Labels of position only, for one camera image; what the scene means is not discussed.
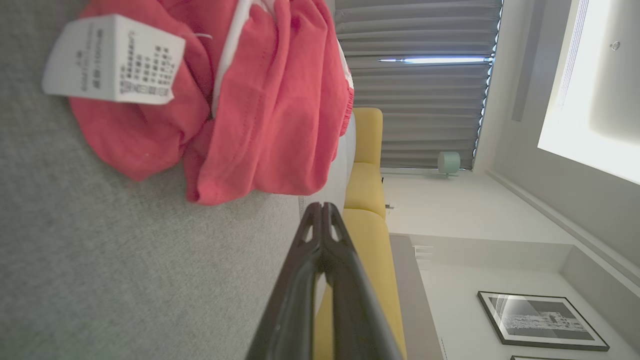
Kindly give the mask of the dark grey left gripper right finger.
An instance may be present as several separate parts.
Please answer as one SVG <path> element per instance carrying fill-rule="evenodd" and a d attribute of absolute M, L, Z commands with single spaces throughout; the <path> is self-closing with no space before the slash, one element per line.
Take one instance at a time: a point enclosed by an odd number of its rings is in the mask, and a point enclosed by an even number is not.
<path fill-rule="evenodd" d="M 323 360 L 402 360 L 365 264 L 336 205 L 322 208 L 322 264 L 330 294 L 321 325 Z"/>

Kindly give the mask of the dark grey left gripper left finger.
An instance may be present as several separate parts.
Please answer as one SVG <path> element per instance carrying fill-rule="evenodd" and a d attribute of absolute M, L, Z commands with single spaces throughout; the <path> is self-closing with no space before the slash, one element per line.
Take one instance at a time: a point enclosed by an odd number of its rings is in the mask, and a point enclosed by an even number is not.
<path fill-rule="evenodd" d="M 247 350 L 247 360 L 311 360 L 322 205 L 311 203 L 295 232 Z"/>

